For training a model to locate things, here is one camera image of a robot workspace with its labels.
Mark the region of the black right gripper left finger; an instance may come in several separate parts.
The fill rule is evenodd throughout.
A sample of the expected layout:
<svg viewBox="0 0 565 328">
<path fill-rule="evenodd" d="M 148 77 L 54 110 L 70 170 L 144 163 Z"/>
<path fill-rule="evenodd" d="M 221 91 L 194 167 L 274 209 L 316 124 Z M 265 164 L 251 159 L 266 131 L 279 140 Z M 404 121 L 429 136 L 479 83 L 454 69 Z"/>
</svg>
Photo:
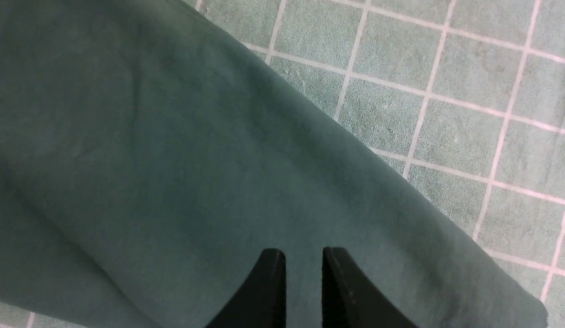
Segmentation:
<svg viewBox="0 0 565 328">
<path fill-rule="evenodd" d="M 284 328 L 286 259 L 280 249 L 264 249 L 236 293 L 208 328 Z"/>
</svg>

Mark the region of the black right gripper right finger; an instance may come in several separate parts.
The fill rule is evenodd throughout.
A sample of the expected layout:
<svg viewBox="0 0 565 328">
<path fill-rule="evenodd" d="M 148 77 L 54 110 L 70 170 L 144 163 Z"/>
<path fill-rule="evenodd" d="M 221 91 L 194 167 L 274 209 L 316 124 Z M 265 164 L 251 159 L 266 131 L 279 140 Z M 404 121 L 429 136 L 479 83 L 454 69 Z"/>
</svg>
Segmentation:
<svg viewBox="0 0 565 328">
<path fill-rule="evenodd" d="M 324 328 L 415 328 L 370 281 L 347 249 L 325 247 L 322 262 Z"/>
</svg>

